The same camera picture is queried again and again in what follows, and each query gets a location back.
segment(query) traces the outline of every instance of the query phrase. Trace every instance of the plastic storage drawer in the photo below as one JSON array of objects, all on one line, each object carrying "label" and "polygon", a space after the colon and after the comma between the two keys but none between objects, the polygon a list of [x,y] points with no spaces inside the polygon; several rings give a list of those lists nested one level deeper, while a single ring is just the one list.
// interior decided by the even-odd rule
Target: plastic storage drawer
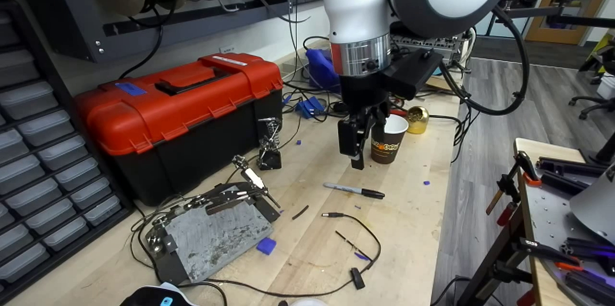
[{"label": "plastic storage drawer", "polygon": [[0,236],[0,260],[9,257],[20,248],[31,243],[33,240],[28,229],[24,225],[9,230]]},{"label": "plastic storage drawer", "polygon": [[49,246],[49,248],[57,252],[77,240],[83,234],[87,233],[88,230],[86,220],[83,218],[77,218],[67,225],[64,225],[64,227],[55,233],[49,235],[43,241]]},{"label": "plastic storage drawer", "polygon": [[39,73],[34,60],[25,49],[0,54],[0,87],[37,79]]},{"label": "plastic storage drawer", "polygon": [[47,260],[47,258],[49,258],[49,253],[44,246],[36,244],[3,267],[0,267],[0,280],[13,283]]},{"label": "plastic storage drawer", "polygon": [[65,140],[38,153],[40,160],[51,170],[59,170],[87,155],[86,142],[80,135]]},{"label": "plastic storage drawer", "polygon": [[70,116],[63,110],[24,122],[17,129],[34,146],[41,146],[74,131]]},{"label": "plastic storage drawer", "polygon": [[9,210],[6,206],[0,204],[0,229],[13,223],[13,221],[15,221],[15,219],[11,216],[11,214],[9,214]]},{"label": "plastic storage drawer", "polygon": [[46,81],[0,93],[0,105],[15,120],[58,106]]},{"label": "plastic storage drawer", "polygon": [[0,12],[0,47],[16,45],[20,41],[12,22],[13,19],[7,13]]},{"label": "plastic storage drawer", "polygon": [[109,199],[103,201],[96,208],[86,212],[84,217],[92,225],[99,225],[104,220],[110,218],[114,213],[121,210],[122,206],[119,203],[119,199],[116,196],[112,196]]},{"label": "plastic storage drawer", "polygon": [[64,199],[26,220],[26,224],[38,234],[44,234],[52,230],[56,225],[69,219],[75,213],[71,201]]},{"label": "plastic storage drawer", "polygon": [[110,193],[109,181],[105,177],[101,177],[79,190],[79,192],[71,195],[71,199],[79,209],[83,210]]},{"label": "plastic storage drawer", "polygon": [[53,179],[45,181],[24,190],[16,196],[6,200],[7,205],[22,216],[27,216],[34,210],[38,210],[56,198],[60,198],[62,193],[58,189],[58,184]]},{"label": "plastic storage drawer", "polygon": [[59,172],[55,175],[55,179],[60,182],[64,190],[72,191],[99,174],[98,162],[94,158],[89,158],[63,172]]},{"label": "plastic storage drawer", "polygon": [[0,163],[10,161],[28,152],[24,138],[15,129],[0,133]]},{"label": "plastic storage drawer", "polygon": [[18,159],[0,168],[0,194],[7,194],[43,175],[45,172],[36,157],[30,155],[24,159]]}]

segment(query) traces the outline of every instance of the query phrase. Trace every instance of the white label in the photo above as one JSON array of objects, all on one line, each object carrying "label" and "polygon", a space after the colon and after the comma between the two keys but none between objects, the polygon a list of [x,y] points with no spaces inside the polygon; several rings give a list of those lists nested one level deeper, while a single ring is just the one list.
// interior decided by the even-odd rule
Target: white label
[{"label": "white label", "polygon": [[243,63],[243,62],[240,62],[240,61],[235,61],[235,60],[227,59],[226,57],[212,56],[212,58],[214,58],[216,60],[220,60],[220,61],[226,61],[228,63],[235,63],[235,65],[248,66],[247,63]]}]

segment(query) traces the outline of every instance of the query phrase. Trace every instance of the red toolbox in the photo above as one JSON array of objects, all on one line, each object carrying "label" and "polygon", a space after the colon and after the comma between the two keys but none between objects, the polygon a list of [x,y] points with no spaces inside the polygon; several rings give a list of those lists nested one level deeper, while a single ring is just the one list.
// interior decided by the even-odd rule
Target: red toolbox
[{"label": "red toolbox", "polygon": [[125,189],[156,206],[257,147],[267,132],[257,120],[282,118],[282,87],[274,63],[215,54],[75,100]]}]

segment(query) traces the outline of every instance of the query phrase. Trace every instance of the cable plug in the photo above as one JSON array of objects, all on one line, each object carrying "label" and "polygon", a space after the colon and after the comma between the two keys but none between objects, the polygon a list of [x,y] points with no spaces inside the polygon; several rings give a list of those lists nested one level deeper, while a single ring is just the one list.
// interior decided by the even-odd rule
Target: cable plug
[{"label": "cable plug", "polygon": [[341,218],[344,217],[344,214],[341,212],[325,212],[321,216],[324,218]]}]

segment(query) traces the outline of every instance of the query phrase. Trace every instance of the power outlet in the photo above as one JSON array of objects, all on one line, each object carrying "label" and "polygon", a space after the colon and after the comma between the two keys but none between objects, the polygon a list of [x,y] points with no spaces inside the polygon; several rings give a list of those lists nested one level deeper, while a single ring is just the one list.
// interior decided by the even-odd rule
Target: power outlet
[{"label": "power outlet", "polygon": [[228,54],[229,52],[235,52],[235,45],[228,45],[220,47],[220,52],[222,54]]}]

